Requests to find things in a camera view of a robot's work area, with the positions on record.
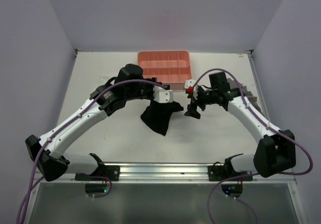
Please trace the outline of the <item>black underwear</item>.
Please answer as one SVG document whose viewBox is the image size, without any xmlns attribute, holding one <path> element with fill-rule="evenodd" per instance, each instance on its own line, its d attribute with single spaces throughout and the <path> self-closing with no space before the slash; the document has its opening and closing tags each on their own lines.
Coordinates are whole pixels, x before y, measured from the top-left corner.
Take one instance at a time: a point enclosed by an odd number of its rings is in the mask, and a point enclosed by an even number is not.
<svg viewBox="0 0 321 224">
<path fill-rule="evenodd" d="M 158 103 L 152 100 L 141 114 L 141 120 L 155 133 L 165 136 L 173 113 L 183 111 L 178 102 Z"/>
</svg>

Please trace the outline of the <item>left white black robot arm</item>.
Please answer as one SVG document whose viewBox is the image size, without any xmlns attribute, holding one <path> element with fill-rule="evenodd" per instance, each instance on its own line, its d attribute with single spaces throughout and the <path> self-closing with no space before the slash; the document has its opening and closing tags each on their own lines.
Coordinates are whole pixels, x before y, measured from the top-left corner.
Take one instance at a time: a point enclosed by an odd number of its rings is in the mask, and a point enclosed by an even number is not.
<svg viewBox="0 0 321 224">
<path fill-rule="evenodd" d="M 96 154 L 73 160 L 64 153 L 91 127 L 124 108 L 127 101 L 154 99 L 162 85 L 154 78 L 143 78 L 142 73 L 137 65 L 125 65 L 60 125 L 40 137 L 30 135 L 26 139 L 29 155 L 45 180 L 53 181 L 69 172 L 88 175 L 93 180 L 104 176 L 103 161 Z"/>
</svg>

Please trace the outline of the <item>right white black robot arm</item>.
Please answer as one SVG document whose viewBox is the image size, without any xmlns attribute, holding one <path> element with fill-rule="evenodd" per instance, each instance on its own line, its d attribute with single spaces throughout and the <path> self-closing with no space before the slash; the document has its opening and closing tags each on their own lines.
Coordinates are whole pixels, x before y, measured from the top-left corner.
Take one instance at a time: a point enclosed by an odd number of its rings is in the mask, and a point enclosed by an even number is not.
<svg viewBox="0 0 321 224">
<path fill-rule="evenodd" d="M 186 80 L 184 89 L 191 100 L 186 116 L 199 119 L 197 109 L 217 104 L 229 112 L 246 128 L 257 143 L 254 154 L 237 154 L 216 162 L 210 167 L 219 179 L 235 180 L 242 174 L 257 172 L 262 177 L 281 173 L 296 165 L 294 134 L 270 123 L 257 110 L 237 83 L 224 72 L 210 74 L 210 87 L 202 87 L 195 80 Z"/>
</svg>

